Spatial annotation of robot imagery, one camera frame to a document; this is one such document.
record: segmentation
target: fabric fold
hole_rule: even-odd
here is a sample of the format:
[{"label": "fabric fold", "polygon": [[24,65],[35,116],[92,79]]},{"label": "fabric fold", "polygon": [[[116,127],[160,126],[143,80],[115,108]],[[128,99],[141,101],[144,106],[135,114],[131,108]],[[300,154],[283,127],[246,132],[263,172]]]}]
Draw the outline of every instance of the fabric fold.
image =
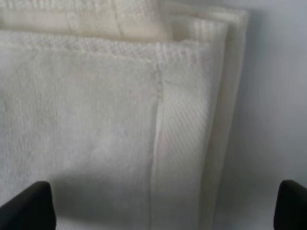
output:
[{"label": "fabric fold", "polygon": [[209,230],[247,21],[159,0],[0,0],[0,203],[47,180],[62,230]]}]

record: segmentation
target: stack of towels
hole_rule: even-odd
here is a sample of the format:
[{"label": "stack of towels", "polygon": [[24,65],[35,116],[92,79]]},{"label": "stack of towels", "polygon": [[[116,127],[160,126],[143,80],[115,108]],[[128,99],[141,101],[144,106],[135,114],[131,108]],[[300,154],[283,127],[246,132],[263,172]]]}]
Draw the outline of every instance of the stack of towels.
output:
[{"label": "stack of towels", "polygon": [[209,230],[248,14],[0,0],[0,205],[52,186],[59,230]]}]

